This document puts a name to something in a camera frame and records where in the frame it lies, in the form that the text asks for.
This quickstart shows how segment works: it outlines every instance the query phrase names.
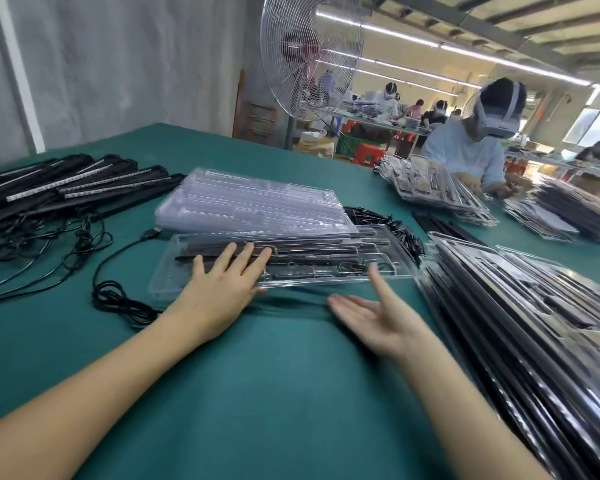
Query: fan guard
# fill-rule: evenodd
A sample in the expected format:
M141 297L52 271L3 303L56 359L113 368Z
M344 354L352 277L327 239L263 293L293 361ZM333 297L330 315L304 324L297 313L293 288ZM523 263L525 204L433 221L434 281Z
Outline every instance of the fan guard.
M262 65L273 96L289 115L316 120L342 101L364 45L361 13L361 0L264 1Z

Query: teal table mat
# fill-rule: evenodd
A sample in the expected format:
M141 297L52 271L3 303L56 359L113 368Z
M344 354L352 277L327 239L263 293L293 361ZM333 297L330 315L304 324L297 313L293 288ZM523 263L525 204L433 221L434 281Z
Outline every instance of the teal table mat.
M344 205L392 214L426 237L413 210L368 168L169 125L39 155L118 153L140 166L204 166L334 190ZM132 332L90 306L101 259L153 226L158 200L107 219L115 242L53 290L0 305L0 417L110 351ZM556 260L600 283L600 246L543 241L495 209L501 224L468 226L489 245ZM148 301L165 240L140 244L102 278ZM40 265L52 267L60 254ZM30 280L35 271L27 277ZM426 320L414 282L394 289ZM270 290L224 335L168 372L120 420L80 479L446 479L431 425L391 364L330 315L329 293L372 298L368 283Z

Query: pink shirt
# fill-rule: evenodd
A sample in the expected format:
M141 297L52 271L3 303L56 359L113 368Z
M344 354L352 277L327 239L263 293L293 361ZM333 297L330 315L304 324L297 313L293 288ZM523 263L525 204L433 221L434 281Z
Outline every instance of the pink shirt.
M422 113L422 106L417 106L414 104L413 106L409 106L407 108L407 116L409 118L419 118Z

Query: vr headset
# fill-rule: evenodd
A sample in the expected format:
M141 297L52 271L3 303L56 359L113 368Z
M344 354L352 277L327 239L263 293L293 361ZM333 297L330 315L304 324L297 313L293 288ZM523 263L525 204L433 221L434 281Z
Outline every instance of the vr headset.
M520 83L513 83L513 92L509 107L503 109L501 107L483 106L482 91L478 94L478 99L475 102L474 111L478 115L478 135L480 137L493 136L496 138L511 138L518 132L520 128L520 117L522 112L516 112L516 104L520 94Z

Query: green crate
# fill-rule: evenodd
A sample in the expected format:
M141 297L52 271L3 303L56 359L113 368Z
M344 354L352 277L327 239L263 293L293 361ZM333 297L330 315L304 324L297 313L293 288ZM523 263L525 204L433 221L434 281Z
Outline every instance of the green crate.
M377 141L369 141L368 139L354 138L353 136L341 134L338 138L338 144L336 145L336 154L353 158L356 155L356 150L360 143L373 144L380 147L384 146Z

